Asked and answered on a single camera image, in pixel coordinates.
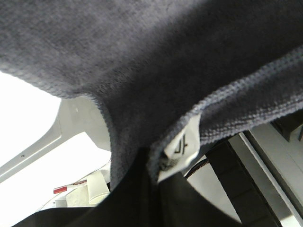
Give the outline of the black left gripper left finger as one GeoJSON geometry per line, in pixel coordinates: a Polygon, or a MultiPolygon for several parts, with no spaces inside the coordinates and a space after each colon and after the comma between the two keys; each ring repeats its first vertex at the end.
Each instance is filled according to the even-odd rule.
{"type": "Polygon", "coordinates": [[[39,211],[17,227],[159,227],[158,196],[147,176],[148,148],[142,148],[121,182],[97,206],[39,211]]]}

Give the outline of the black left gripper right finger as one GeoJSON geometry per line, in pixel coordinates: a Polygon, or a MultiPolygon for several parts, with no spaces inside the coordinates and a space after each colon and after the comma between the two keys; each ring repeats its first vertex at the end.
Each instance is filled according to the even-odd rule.
{"type": "Polygon", "coordinates": [[[158,184],[164,227],[240,227],[177,173],[158,184]]]}

